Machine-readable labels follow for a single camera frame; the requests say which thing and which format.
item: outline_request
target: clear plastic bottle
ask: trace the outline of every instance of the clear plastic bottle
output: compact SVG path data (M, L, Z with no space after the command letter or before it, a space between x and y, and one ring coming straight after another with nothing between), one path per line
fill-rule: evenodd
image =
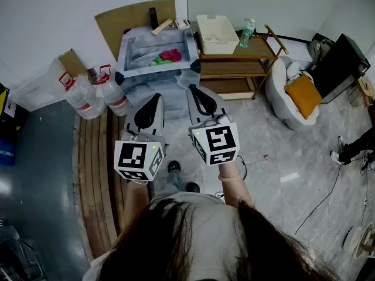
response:
M114 75L111 74L111 66L109 64L101 66L98 80L94 86L97 87L97 95L103 97L105 103L111 108L113 113L117 116L123 116L127 112L128 99L121 87L114 80Z
M96 91L86 75L78 75L76 79L70 78L67 72L60 77L60 82L65 86L66 101L84 119L93 119L105 110L102 98L96 96Z
M242 32L240 46L244 48L248 48L249 40L251 39L252 35L254 34L255 30L255 20L246 18L246 25L244 27L244 31Z

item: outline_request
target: green object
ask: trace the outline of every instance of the green object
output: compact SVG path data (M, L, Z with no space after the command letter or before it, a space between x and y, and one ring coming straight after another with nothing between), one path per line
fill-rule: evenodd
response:
M246 18L245 21L246 21L246 25L242 32L242 37L240 39L240 46L244 48L248 48L248 43L254 33L255 20Z
M162 60L160 56L153 60L155 63L151 63L150 66L160 66L161 64L173 63L172 60Z

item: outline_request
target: black shoe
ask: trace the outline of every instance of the black shoe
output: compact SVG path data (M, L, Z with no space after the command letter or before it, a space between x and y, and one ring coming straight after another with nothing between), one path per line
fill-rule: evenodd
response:
M188 182L186 185L186 191L190 193L200 193L200 187L195 182Z
M178 170L181 172L181 165L177 160L172 160L168 163L168 173L173 170Z

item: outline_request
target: yellow object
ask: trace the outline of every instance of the yellow object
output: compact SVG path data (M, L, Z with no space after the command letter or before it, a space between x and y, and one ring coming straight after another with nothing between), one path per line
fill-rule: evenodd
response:
M77 77L79 74L87 74L87 69L73 49L59 55L58 59L70 76Z
M0 94L0 114L2 114L2 110L4 109L4 103L6 101L6 97L8 96L8 92L9 90L5 89L5 91Z
M173 20L168 19L164 23L160 24L159 27L155 28L151 33L153 35L158 35L160 31L162 31L164 28L168 27L172 23L173 23Z
M375 97L375 90L371 84L369 78L365 75L363 77L359 77L357 84L359 88L363 91L363 93L368 97Z
M315 107L322 102L322 97L309 77L302 75L292 84L284 87L285 92L292 98L301 115L308 119Z

